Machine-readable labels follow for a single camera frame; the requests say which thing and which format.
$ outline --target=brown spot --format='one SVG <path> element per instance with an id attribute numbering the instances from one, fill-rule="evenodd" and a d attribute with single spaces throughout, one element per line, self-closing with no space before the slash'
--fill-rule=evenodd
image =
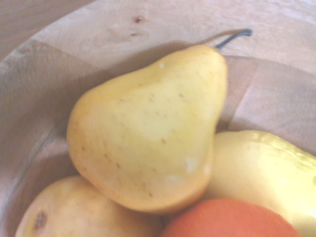
<path id="1" fill-rule="evenodd" d="M 33 225 L 34 230 L 41 229 L 45 226 L 47 222 L 47 214 L 44 211 L 41 211 L 37 214 L 35 223 Z"/>
<path id="2" fill-rule="evenodd" d="M 141 23 L 145 20 L 145 18 L 143 16 L 137 16 L 135 17 L 135 22 L 136 23 Z"/>

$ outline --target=yellow pear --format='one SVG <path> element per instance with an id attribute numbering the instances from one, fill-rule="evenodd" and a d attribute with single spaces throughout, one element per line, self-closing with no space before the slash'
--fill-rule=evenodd
<path id="1" fill-rule="evenodd" d="M 73 176 L 36 197 L 15 237 L 158 237 L 161 230 L 159 217 L 127 209 Z"/>
<path id="2" fill-rule="evenodd" d="M 86 92 L 68 123 L 82 176 L 128 208 L 168 213 L 201 197 L 227 91 L 215 48 L 195 45 Z"/>
<path id="3" fill-rule="evenodd" d="M 208 198 L 236 198 L 262 205 L 316 237 L 316 158 L 262 131 L 215 136 Z"/>

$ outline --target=pear stem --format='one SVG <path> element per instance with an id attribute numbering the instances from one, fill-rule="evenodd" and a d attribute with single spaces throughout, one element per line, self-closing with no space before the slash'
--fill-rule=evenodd
<path id="1" fill-rule="evenodd" d="M 252 30 L 251 29 L 242 30 L 242 31 L 240 31 L 240 32 L 228 37 L 226 40 L 224 40 L 220 44 L 216 45 L 216 48 L 221 50 L 227 43 L 229 43 L 233 39 L 235 39 L 235 38 L 237 38 L 239 36 L 251 36 L 251 34 L 252 34 Z"/>

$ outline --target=wooden surface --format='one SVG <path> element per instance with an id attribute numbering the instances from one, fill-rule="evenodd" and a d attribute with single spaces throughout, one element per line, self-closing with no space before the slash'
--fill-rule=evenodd
<path id="1" fill-rule="evenodd" d="M 0 61 L 47 25 L 94 0 L 0 0 Z"/>
<path id="2" fill-rule="evenodd" d="M 254 35 L 223 50 L 234 56 L 219 129 L 269 131 L 316 155 L 316 4 L 265 1 L 255 14 L 252 1 L 232 2 L 100 0 L 0 62 L 0 237 L 14 236 L 44 187 L 76 173 L 65 131 L 85 91 L 194 43 L 214 45 L 223 32 Z"/>

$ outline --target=orange fruit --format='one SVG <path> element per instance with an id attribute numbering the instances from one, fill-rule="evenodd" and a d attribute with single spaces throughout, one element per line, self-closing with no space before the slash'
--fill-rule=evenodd
<path id="1" fill-rule="evenodd" d="M 235 199 L 203 201 L 173 220 L 161 237 L 301 237 L 279 214 Z"/>

